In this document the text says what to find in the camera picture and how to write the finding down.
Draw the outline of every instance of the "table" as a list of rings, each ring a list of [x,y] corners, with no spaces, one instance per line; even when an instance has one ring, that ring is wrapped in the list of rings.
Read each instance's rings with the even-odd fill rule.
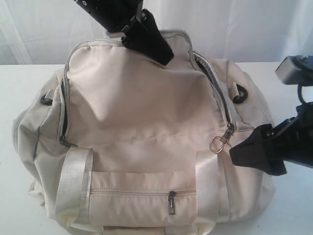
[[[275,76],[279,63],[239,63],[264,93],[275,124],[296,115],[296,86],[283,85]],[[36,92],[62,65],[0,66],[0,234],[67,235],[26,195],[32,177],[14,151],[13,119],[29,106]],[[313,89],[304,97],[313,100]],[[313,169],[287,163],[288,174],[274,177],[276,195],[259,217],[218,224],[210,235],[313,234]]]

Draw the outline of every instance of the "white surface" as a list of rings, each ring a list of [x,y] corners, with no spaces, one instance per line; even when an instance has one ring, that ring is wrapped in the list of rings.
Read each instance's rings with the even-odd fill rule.
[[[162,29],[180,28],[204,56],[281,61],[313,53],[312,0],[144,0]],[[63,64],[104,29],[73,0],[0,0],[0,64]]]
[[[264,93],[276,124],[296,114],[296,87],[275,76],[279,63],[241,63]],[[66,235],[45,211],[26,195],[32,178],[11,142],[13,119],[32,102],[36,92],[61,65],[0,66],[0,234]],[[306,90],[313,100],[313,89]],[[276,195],[259,217],[219,224],[210,235],[313,234],[313,169],[287,164],[288,174],[274,177]]]

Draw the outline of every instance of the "front pocket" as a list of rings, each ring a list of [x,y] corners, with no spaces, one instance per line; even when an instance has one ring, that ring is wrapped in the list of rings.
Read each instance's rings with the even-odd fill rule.
[[[196,219],[194,172],[93,172],[92,176],[89,220],[94,226],[184,226]]]

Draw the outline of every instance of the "fabric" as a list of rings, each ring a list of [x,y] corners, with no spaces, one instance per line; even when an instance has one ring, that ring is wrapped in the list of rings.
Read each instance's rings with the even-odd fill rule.
[[[258,88],[233,62],[194,54],[185,32],[162,36],[175,55],[167,66],[119,42],[80,44],[15,122],[15,148],[41,185],[30,194],[72,234],[205,235],[258,215],[274,194],[268,175],[229,157],[271,123]],[[240,105],[234,82],[249,93]],[[52,106],[42,104],[52,91]],[[229,125],[224,149],[209,151]]]
[[[312,0],[144,0],[160,29],[181,28],[195,51],[235,62],[313,53]],[[64,64],[105,37],[73,0],[0,0],[0,64]]]

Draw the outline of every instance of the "cream duffel bag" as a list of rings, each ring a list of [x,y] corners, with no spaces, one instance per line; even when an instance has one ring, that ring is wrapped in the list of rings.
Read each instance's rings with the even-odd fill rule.
[[[183,31],[162,35],[167,66],[116,41],[80,44],[15,121],[29,194],[72,234],[205,235],[272,199],[270,177],[229,156],[272,122],[258,88]]]

